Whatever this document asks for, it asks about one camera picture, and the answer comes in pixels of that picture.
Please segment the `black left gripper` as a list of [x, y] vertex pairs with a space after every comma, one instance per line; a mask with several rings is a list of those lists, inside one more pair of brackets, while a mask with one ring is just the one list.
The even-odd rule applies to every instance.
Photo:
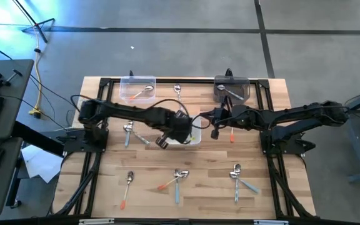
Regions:
[[164, 131], [165, 136], [160, 136], [155, 143], [161, 148], [166, 149], [167, 138], [176, 141], [187, 141], [192, 130], [192, 118], [182, 110], [178, 110], [173, 116], [169, 117], [168, 129]]

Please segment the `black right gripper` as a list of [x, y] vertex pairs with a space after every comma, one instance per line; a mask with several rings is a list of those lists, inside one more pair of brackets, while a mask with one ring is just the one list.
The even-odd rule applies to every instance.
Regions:
[[211, 138], [217, 140], [219, 137], [219, 129], [225, 128], [241, 113], [242, 106], [235, 105], [231, 109], [225, 109], [223, 107], [215, 107], [213, 110], [212, 125], [215, 127], [211, 131]]

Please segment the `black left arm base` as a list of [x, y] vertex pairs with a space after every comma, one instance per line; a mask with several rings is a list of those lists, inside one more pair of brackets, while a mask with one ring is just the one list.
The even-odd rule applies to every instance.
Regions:
[[93, 129], [74, 129], [56, 139], [64, 144], [64, 151], [102, 153], [106, 150], [108, 129], [94, 127]]

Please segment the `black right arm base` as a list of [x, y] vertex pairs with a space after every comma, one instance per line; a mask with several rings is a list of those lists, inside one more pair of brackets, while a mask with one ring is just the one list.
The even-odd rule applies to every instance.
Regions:
[[305, 155], [316, 147], [313, 142], [303, 139], [303, 133], [294, 134], [287, 140], [273, 141], [269, 131], [259, 133], [263, 154]]

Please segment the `white plastic container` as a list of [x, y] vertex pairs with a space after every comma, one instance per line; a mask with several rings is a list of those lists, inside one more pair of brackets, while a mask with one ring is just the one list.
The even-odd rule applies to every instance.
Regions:
[[[167, 129], [168, 129], [168, 124], [169, 124], [169, 118], [168, 119], [166, 119], [165, 120], [165, 123], [164, 123], [164, 128], [163, 128], [163, 135], [162, 136], [165, 136], [164, 135], [164, 131], [166, 131]], [[180, 143], [180, 144], [183, 144], [183, 145], [188, 145], [188, 144], [190, 144], [191, 143], [191, 140], [188, 138], [187, 139], [187, 141], [177, 141], [178, 143]]]

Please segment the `smoky dark plastic container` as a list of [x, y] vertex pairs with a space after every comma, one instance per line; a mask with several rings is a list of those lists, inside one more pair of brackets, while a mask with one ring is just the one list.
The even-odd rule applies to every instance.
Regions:
[[[226, 91], [221, 91], [216, 88], [217, 85], [223, 84], [228, 90], [240, 95], [244, 100], [239, 100], [233, 95], [227, 93]], [[245, 103], [250, 96], [250, 82], [248, 78], [245, 77], [228, 77], [218, 75], [214, 78], [214, 87], [213, 87], [213, 100], [217, 103], [220, 103], [227, 96], [231, 99], [234, 104]]]

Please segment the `clear plastic container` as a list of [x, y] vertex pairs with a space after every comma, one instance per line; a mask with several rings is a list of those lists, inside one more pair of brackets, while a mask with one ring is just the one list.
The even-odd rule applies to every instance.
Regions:
[[[130, 97], [139, 93], [148, 85], [152, 85], [154, 89], [130, 100]], [[156, 99], [156, 78], [154, 76], [122, 77], [119, 83], [119, 97], [126, 103], [153, 103]]]

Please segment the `black desk support beam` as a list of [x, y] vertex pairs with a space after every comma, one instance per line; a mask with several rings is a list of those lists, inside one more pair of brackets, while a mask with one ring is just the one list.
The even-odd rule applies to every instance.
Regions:
[[22, 138], [23, 141], [28, 144], [39, 147], [56, 156], [63, 157], [64, 145], [62, 143], [31, 129], [18, 121], [14, 123], [11, 136]]

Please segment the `white paper sheet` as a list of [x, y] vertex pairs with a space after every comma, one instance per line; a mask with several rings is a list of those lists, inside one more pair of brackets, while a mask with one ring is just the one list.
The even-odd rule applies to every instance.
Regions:
[[62, 157], [30, 145], [21, 149], [21, 154], [30, 178], [39, 176], [49, 183], [61, 170]]

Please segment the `black tripod stand legs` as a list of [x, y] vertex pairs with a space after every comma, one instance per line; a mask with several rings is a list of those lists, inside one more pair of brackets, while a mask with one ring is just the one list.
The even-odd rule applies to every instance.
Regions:
[[47, 19], [45, 21], [41, 21], [41, 22], [36, 22], [34, 20], [34, 18], [28, 13], [28, 11], [24, 8], [24, 6], [18, 1], [18, 0], [11, 0], [17, 7], [18, 9], [24, 14], [24, 16], [26, 17], [26, 19], [29, 21], [31, 28], [34, 29], [36, 34], [39, 34], [40, 37], [42, 38], [42, 40], [44, 41], [44, 43], [48, 43], [48, 40], [46, 38], [46, 36], [43, 33], [43, 30], [41, 28], [41, 25], [44, 25], [46, 23], [55, 22], [54, 18], [50, 18]]

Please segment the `black aluminium table frame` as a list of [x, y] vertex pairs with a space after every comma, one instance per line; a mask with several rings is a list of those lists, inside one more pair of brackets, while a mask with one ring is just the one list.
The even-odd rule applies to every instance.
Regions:
[[[168, 78], [156, 84], [156, 101], [177, 99], [174, 83], [181, 85], [181, 99], [191, 116], [210, 111], [219, 104], [213, 101], [213, 78]], [[269, 90], [260, 86], [260, 97], [251, 88], [246, 104], [252, 108], [268, 109], [267, 97], [272, 99], [271, 109], [290, 108], [288, 90], [284, 79], [268, 81]], [[135, 131], [150, 141], [145, 145], [130, 137], [124, 147], [126, 120], [108, 120], [109, 139], [102, 154], [101, 165], [91, 210], [93, 218], [169, 218], [169, 219], [275, 219], [276, 213], [269, 179], [267, 159], [261, 151], [259, 132], [234, 129], [235, 142], [230, 142], [231, 129], [220, 131], [219, 139], [211, 139], [211, 130], [202, 130], [197, 146], [173, 147], [163, 150], [154, 142], [161, 135], [140, 122]], [[57, 213], [68, 202], [79, 186], [85, 153], [75, 152], [63, 164], [53, 201]], [[298, 156], [283, 156], [290, 189], [298, 201], [315, 215], [313, 198], [304, 163]], [[240, 185], [239, 201], [234, 202], [235, 181], [229, 172], [235, 164], [242, 167], [241, 179], [260, 189], [254, 193]], [[174, 183], [162, 191], [157, 187], [174, 178], [175, 169], [187, 169], [190, 175], [179, 182], [179, 204], [175, 203]], [[134, 172], [129, 186], [126, 206], [120, 209], [126, 189], [126, 175]]]

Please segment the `silver table edge bracket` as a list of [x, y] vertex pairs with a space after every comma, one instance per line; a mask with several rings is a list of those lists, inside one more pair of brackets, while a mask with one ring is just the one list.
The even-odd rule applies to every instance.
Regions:
[[78, 225], [110, 225], [114, 222], [113, 218], [80, 219]]
[[253, 221], [254, 225], [289, 225], [288, 221], [282, 221], [282, 220], [263, 220], [258, 219]]

